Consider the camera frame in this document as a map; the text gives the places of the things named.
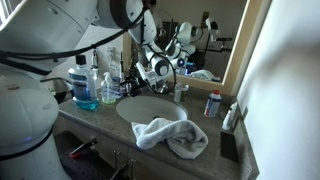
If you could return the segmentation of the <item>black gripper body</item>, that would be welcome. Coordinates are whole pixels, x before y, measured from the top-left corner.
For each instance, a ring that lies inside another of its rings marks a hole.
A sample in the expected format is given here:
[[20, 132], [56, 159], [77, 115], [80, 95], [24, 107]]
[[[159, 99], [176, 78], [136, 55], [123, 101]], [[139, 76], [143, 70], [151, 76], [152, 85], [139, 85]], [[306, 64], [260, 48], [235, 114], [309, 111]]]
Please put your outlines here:
[[141, 77], [127, 77], [126, 84], [132, 85], [131, 95], [139, 95], [147, 86], [147, 83]]

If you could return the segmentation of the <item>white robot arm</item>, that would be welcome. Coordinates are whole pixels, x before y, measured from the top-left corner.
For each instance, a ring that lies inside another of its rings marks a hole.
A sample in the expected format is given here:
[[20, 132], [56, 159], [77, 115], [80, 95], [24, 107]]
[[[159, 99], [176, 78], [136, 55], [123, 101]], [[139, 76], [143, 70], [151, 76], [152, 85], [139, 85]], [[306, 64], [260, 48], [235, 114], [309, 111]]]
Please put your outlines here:
[[76, 46], [91, 24], [128, 32], [144, 46], [152, 70], [137, 68], [148, 83], [173, 74], [142, 0], [22, 0], [0, 30], [1, 180], [71, 180], [52, 134], [59, 106], [40, 80], [86, 51]]

